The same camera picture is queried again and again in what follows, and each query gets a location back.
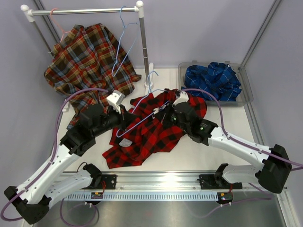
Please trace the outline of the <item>red black checked shirt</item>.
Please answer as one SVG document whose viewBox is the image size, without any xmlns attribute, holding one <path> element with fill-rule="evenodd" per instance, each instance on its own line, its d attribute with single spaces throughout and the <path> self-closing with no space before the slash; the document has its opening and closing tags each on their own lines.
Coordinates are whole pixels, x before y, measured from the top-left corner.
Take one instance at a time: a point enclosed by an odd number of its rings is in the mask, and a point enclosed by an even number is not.
<svg viewBox="0 0 303 227">
<path fill-rule="evenodd" d="M 114 128 L 110 145 L 112 148 L 103 153 L 110 169 L 140 166 L 152 154 L 171 152 L 186 134 L 178 126 L 164 127 L 161 123 L 164 112 L 152 116 L 154 109 L 171 104 L 177 99 L 177 90 L 165 89 L 154 96 L 137 97 L 130 100 L 129 109 L 139 118 L 127 127 L 125 132 Z"/>
</svg>

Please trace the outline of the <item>blue plaid shirt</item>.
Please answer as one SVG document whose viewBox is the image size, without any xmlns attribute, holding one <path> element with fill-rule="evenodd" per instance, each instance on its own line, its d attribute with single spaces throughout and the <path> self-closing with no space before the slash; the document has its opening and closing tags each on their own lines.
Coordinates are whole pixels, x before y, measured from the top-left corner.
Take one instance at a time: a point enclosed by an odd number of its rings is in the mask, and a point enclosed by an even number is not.
<svg viewBox="0 0 303 227">
<path fill-rule="evenodd" d="M 189 93 L 212 101 L 209 95 L 223 102 L 235 102 L 241 93 L 241 83 L 229 64 L 211 62 L 207 67 L 192 65 L 186 69 L 183 89 Z"/>
</svg>

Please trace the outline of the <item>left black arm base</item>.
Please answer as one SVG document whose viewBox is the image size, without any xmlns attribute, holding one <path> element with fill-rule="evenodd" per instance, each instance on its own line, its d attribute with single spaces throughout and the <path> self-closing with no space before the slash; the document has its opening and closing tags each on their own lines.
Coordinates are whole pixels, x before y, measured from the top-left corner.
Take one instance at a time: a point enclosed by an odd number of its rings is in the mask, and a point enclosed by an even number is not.
<svg viewBox="0 0 303 227">
<path fill-rule="evenodd" d="M 114 174 L 98 175 L 93 178 L 89 186 L 83 189 L 114 190 L 116 188 L 116 180 L 117 175 Z"/>
</svg>

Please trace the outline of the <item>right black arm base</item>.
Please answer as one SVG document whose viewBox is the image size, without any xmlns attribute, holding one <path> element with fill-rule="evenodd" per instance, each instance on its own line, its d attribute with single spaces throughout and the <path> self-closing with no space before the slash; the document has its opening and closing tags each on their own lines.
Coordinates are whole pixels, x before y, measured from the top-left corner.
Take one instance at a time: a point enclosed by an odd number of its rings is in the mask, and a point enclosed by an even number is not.
<svg viewBox="0 0 303 227">
<path fill-rule="evenodd" d="M 203 190 L 229 190 L 229 189 L 242 189 L 242 183 L 228 183 L 223 180 L 217 181 L 214 174 L 201 174 L 198 176 L 197 181 L 200 183 L 200 188 Z"/>
</svg>

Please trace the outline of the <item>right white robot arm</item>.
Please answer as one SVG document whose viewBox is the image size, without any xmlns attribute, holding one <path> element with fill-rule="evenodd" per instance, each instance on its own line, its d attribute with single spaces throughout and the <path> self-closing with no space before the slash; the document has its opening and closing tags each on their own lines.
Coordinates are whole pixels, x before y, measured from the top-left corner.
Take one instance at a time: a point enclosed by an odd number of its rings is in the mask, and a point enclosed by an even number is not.
<svg viewBox="0 0 303 227">
<path fill-rule="evenodd" d="M 280 194 L 292 170 L 286 149 L 278 144 L 273 147 L 251 143 L 228 134 L 222 127 L 199 117 L 187 102 L 169 104 L 164 111 L 163 123 L 177 126 L 196 143 L 227 151 L 247 165 L 221 164 L 214 174 L 214 182 L 224 188 L 234 183 L 258 183 L 264 189 Z"/>
</svg>

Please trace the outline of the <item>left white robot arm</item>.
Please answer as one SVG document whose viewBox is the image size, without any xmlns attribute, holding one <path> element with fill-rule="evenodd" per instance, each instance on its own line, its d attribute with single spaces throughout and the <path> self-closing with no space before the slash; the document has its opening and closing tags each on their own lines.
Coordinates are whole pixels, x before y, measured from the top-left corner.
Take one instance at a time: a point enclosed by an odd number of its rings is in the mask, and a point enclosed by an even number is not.
<svg viewBox="0 0 303 227">
<path fill-rule="evenodd" d="M 137 118 L 123 105 L 117 111 L 107 111 L 100 105 L 89 105 L 80 113 L 77 123 L 69 129 L 57 148 L 41 167 L 19 186 L 9 186 L 5 196 L 28 224 L 39 222 L 57 202 L 76 190 L 96 189 L 102 184 L 102 172 L 93 164 L 86 164 L 82 170 L 55 184 L 55 180 L 93 147 L 96 137 L 118 127 L 125 129 Z"/>
</svg>

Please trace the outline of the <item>brown plaid shirt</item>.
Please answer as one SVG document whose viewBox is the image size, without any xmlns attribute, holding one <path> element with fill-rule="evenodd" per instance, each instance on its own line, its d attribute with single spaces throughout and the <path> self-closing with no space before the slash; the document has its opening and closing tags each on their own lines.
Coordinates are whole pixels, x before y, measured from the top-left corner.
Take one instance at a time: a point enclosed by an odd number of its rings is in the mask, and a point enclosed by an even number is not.
<svg viewBox="0 0 303 227">
<path fill-rule="evenodd" d="M 44 72 L 47 83 L 64 98 L 90 88 L 70 101 L 75 115 L 67 128 L 72 128 L 79 114 L 89 105 L 108 106 L 106 97 L 114 90 L 125 96 L 134 91 L 137 74 L 118 45 L 115 36 L 103 25 L 75 25 L 69 34 L 53 47 L 53 60 Z"/>
</svg>

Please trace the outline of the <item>clear grey plastic bin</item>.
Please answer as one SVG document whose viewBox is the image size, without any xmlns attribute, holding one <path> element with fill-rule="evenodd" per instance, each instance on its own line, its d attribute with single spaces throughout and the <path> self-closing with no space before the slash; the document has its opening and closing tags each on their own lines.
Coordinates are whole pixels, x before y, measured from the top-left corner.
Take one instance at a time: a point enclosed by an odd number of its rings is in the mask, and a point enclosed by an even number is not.
<svg viewBox="0 0 303 227">
<path fill-rule="evenodd" d="M 236 72 L 236 76 L 238 80 L 241 83 L 241 93 L 237 96 L 235 102 L 223 102 L 223 101 L 218 101 L 221 106 L 244 106 L 246 104 L 249 104 L 253 101 L 253 94 L 251 91 L 249 79 L 246 73 L 245 68 L 240 65 L 240 64 L 232 64 L 228 62 L 224 62 L 225 64 L 229 64 L 233 71 Z M 179 88 L 183 89 L 182 87 L 184 86 L 184 77 L 185 77 L 185 72 L 186 69 L 189 66 L 192 65 L 201 65 L 207 67 L 210 64 L 210 62 L 184 62 L 179 64 L 178 66 L 178 84 Z M 213 95 L 209 95 L 212 98 L 212 101 L 206 101 L 208 105 L 215 105 L 215 97 Z"/>
</svg>

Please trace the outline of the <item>silver white clothes rack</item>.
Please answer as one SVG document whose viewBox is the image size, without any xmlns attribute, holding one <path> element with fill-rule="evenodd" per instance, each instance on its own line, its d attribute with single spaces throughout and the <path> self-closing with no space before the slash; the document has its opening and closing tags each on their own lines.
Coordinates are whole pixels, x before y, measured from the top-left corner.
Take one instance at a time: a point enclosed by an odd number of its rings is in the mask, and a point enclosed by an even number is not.
<svg viewBox="0 0 303 227">
<path fill-rule="evenodd" d="M 144 3 L 141 0 L 136 2 L 134 7 L 121 7 L 121 8 L 107 8 L 107 9 L 54 9 L 54 10 L 46 10 L 40 0 L 33 1 L 37 6 L 37 10 L 30 9 L 28 5 L 21 5 L 20 9 L 25 14 L 27 20 L 33 24 L 36 31 L 38 32 L 40 38 L 44 42 L 45 46 L 48 49 L 48 53 L 53 56 L 52 49 L 48 44 L 47 40 L 45 39 L 43 33 L 41 32 L 39 26 L 35 21 L 35 16 L 42 16 L 44 18 L 45 24 L 48 27 L 51 35 L 53 36 L 56 42 L 59 41 L 59 36 L 55 31 L 53 26 L 53 22 L 51 22 L 50 16 L 51 15 L 77 15 L 77 14 L 101 14 L 101 13 L 123 13 L 123 12 L 136 12 L 139 18 L 139 25 L 140 25 L 140 34 L 142 40 L 142 47 L 143 47 L 143 61 L 144 61 L 144 70 L 145 70 L 145 91 L 148 92 L 151 88 L 148 87 L 151 85 L 152 81 L 148 77 L 149 73 L 153 69 L 153 63 L 149 62 L 148 59 L 148 50 L 147 50 L 147 43 L 146 43 L 146 32 L 145 32 L 145 24 L 144 24 Z"/>
</svg>

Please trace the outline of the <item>aluminium mounting rail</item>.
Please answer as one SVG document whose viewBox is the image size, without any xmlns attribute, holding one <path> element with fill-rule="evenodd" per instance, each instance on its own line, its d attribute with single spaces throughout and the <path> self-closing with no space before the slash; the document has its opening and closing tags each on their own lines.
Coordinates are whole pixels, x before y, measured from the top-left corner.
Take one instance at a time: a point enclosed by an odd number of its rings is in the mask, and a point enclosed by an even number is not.
<svg viewBox="0 0 303 227">
<path fill-rule="evenodd" d="M 116 175 L 117 192 L 185 192 L 199 191 L 200 175 L 206 171 L 103 171 Z"/>
</svg>

